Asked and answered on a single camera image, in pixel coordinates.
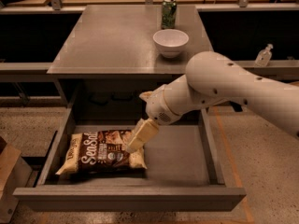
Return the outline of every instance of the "cardboard box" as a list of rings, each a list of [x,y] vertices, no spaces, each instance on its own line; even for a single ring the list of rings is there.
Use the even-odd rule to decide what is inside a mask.
[[[0,137],[0,223],[8,223],[17,207],[18,199],[12,193],[25,187],[32,173],[31,167],[21,158],[21,152]]]

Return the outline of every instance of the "speckled floor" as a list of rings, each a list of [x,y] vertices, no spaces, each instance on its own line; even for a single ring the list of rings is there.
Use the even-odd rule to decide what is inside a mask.
[[[59,128],[59,105],[16,107],[0,101],[0,135],[23,156],[43,156]],[[11,223],[146,223],[237,220],[237,223],[297,224],[299,142],[246,109],[210,108],[209,116],[229,187],[244,187],[247,199],[230,213],[37,213],[19,203]]]

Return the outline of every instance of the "green can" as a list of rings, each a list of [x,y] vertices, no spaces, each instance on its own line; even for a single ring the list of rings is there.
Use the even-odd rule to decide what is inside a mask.
[[[163,0],[162,2],[162,29],[175,28],[177,15],[177,1],[176,0]]]

